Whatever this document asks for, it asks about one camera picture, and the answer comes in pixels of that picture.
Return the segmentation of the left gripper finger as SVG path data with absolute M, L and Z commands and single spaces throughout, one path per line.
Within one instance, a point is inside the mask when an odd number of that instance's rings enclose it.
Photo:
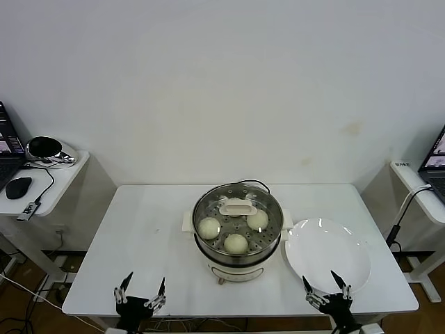
M 159 287 L 158 294 L 149 301 L 145 302 L 144 306 L 149 310 L 159 310 L 165 305 L 165 301 L 165 278 L 163 278 Z
M 131 272 L 120 284 L 119 287 L 114 289 L 114 298 L 116 303 L 127 303 L 128 299 L 126 296 L 126 290 L 131 282 L 133 272 Z

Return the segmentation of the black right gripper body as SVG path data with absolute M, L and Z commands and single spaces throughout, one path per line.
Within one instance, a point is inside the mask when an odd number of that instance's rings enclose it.
M 319 311 L 333 318 L 338 331 L 359 331 L 361 324 L 355 321 L 350 307 L 351 299 L 345 299 L 342 293 L 329 294 L 323 297 L 326 302 L 319 306 Z

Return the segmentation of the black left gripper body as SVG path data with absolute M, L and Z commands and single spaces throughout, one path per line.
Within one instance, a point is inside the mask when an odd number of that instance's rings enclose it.
M 140 323 L 151 318 L 154 311 L 144 306 L 148 299 L 135 296 L 128 296 L 127 299 L 127 303 L 115 304 L 115 310 L 120 316 L 115 327 L 121 330 L 138 330 Z

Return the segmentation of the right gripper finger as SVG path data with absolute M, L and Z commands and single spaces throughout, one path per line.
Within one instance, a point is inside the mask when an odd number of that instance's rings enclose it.
M 320 308 L 322 305 L 326 305 L 328 300 L 322 296 L 317 295 L 307 279 L 302 276 L 302 282 L 306 291 L 306 301 L 314 308 Z
M 332 277 L 334 278 L 335 283 L 338 285 L 339 289 L 342 291 L 343 298 L 351 300 L 352 296 L 350 295 L 351 286 L 347 285 L 343 278 L 335 273 L 333 270 L 330 271 Z

